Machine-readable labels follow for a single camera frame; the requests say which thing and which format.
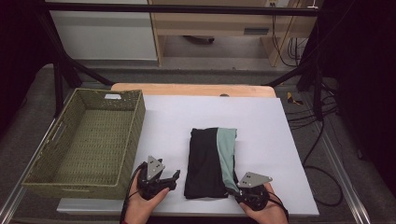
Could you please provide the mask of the white cabinet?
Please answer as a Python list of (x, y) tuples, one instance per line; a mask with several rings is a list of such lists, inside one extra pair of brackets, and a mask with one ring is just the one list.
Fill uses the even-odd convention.
[(51, 11), (50, 15), (73, 59), (157, 60), (148, 13)]

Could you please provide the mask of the white board sheet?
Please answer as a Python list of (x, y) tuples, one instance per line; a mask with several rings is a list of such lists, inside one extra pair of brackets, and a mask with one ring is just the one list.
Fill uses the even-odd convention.
[(162, 159), (163, 177), (180, 171), (177, 188), (156, 207), (155, 216), (241, 217), (243, 210), (232, 196), (225, 199), (187, 200), (191, 130), (235, 128), (235, 172), (273, 178), (272, 188), (291, 217), (314, 217), (314, 202), (303, 166), (278, 98), (222, 96), (144, 96), (146, 114), (135, 156), (137, 164), (149, 155)]

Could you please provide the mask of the black curtain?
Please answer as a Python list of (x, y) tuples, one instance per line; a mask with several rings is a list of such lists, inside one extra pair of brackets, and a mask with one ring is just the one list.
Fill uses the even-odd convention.
[(360, 147), (396, 195), (396, 0), (325, 0), (323, 73)]
[(0, 0), (0, 136), (19, 110), (36, 73), (54, 60), (36, 22), (17, 0)]

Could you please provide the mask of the yellow and black tape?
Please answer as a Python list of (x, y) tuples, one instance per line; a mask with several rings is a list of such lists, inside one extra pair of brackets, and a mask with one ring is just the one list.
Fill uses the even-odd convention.
[(287, 92), (287, 101), (289, 104), (302, 105), (304, 102), (293, 97), (291, 92)]

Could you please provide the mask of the aluminium rail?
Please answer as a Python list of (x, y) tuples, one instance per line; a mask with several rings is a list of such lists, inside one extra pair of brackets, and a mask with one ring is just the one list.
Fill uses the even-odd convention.
[(9, 224), (10, 220), (13, 218), (25, 192), (26, 188), (21, 184), (23, 179), (27, 176), (28, 171), (30, 170), (36, 156), (38, 155), (39, 149), (43, 146), (45, 138), (48, 136), (50, 133), (51, 128), (54, 126), (56, 123), (57, 119), (53, 119), (46, 130), (44, 136), (42, 137), (38, 147), (36, 148), (33, 156), (27, 163), (26, 167), (24, 168), (21, 176), (19, 177), (17, 183), (15, 184), (13, 190), (7, 197), (6, 202), (0, 209), (0, 224)]
[(347, 170), (344, 167), (342, 159), (338, 155), (330, 136), (326, 132), (325, 120), (317, 121), (315, 126), (318, 129), (329, 164), (332, 167), (332, 171), (338, 181), (338, 184), (340, 185), (352, 216), (354, 217), (357, 224), (371, 224), (369, 214), (357, 191), (355, 190)]

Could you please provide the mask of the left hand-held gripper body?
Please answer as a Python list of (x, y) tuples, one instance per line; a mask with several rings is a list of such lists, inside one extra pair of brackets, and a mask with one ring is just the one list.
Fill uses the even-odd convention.
[(146, 201), (161, 201), (165, 194), (163, 182), (160, 179), (164, 165), (162, 160), (152, 156), (142, 164), (137, 178), (137, 188), (140, 196)]

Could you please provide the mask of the person's left hand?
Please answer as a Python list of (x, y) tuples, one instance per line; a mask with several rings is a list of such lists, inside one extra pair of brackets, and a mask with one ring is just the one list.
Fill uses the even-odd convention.
[(146, 224), (153, 210), (163, 201), (169, 191), (169, 188), (163, 189), (147, 201), (137, 193), (137, 181), (134, 180), (130, 189), (128, 206), (121, 224)]

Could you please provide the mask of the black and green t-shirt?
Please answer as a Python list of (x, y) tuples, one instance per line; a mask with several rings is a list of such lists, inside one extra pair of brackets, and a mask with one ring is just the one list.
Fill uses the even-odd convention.
[(235, 128), (192, 129), (186, 199), (227, 198), (236, 193), (234, 171)]

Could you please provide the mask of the green woven basket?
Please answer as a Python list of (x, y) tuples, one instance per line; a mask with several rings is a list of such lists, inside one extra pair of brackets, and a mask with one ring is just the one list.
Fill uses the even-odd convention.
[(145, 112), (141, 90), (74, 90), (22, 185), (51, 198), (123, 199)]

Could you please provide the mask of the dark low object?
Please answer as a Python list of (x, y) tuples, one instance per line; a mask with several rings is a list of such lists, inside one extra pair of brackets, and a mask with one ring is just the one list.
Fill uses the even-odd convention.
[(215, 41), (214, 37), (205, 38), (203, 36), (184, 35), (184, 38), (189, 42), (197, 45), (210, 45)]

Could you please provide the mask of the person's right hand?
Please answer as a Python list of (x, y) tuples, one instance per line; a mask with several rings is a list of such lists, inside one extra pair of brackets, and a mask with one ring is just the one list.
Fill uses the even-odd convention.
[(240, 203), (239, 206), (248, 217), (254, 219), (259, 224), (289, 224), (288, 218), (280, 206), (281, 200), (275, 196), (271, 184), (265, 183), (264, 186), (269, 192), (271, 201), (262, 210), (253, 211), (244, 203)]

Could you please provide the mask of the black horizontal metal bar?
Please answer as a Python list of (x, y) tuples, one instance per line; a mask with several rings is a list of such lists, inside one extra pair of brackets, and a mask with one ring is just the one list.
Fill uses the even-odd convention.
[(316, 17), (318, 9), (287, 7), (226, 7), (226, 6), (184, 6), (184, 5), (137, 5), (137, 4), (91, 4), (55, 3), (41, 5), (47, 10), (128, 12), (128, 13), (191, 13), (191, 14), (233, 14)]

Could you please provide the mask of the black metal stand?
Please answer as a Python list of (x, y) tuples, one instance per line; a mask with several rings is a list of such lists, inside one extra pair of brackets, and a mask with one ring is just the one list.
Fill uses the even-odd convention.
[(82, 85), (82, 81), (78, 75), (78, 72), (82, 72), (107, 87), (114, 84), (113, 81), (100, 76), (67, 54), (62, 44), (61, 38), (58, 35), (56, 27), (53, 24), (52, 18), (48, 12), (36, 12), (35, 17), (41, 29), (42, 36), (47, 40), (45, 43), (45, 49), (53, 60), (52, 64), (54, 69), (56, 100), (54, 115), (55, 118), (60, 115), (64, 107), (63, 80), (65, 80), (70, 87), (79, 88)]
[(314, 37), (314, 47), (306, 54), (305, 57), (300, 61), (296, 68), (292, 69), (286, 75), (283, 75), (273, 81), (267, 83), (269, 87), (276, 87), (282, 82), (289, 80), (292, 77), (301, 76), (298, 83), (297, 89), (299, 91), (306, 91), (311, 85), (314, 86), (313, 90), (313, 115), (318, 121), (323, 121), (324, 116), (322, 115), (321, 107), (321, 82), (322, 74), (318, 68), (319, 59), (319, 26), (318, 21), (315, 21), (313, 32), (311, 35)]

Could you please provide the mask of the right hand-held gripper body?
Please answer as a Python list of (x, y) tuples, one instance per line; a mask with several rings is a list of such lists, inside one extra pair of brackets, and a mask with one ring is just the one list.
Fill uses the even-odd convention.
[(271, 180), (270, 176), (246, 172), (236, 184), (238, 187), (238, 191), (234, 195), (236, 201), (246, 204), (253, 211), (262, 210), (270, 199), (264, 184)]

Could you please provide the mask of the light wooden desk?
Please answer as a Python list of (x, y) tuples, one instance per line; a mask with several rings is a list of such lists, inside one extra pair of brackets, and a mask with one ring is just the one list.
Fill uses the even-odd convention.
[[(148, 0), (151, 5), (269, 7), (268, 0)], [(321, 8), (324, 0), (277, 0), (277, 7)], [(162, 40), (169, 35), (258, 36), (276, 67), (285, 58), (288, 41), (308, 38), (316, 17), (233, 14), (152, 13), (157, 53), (163, 54)]]

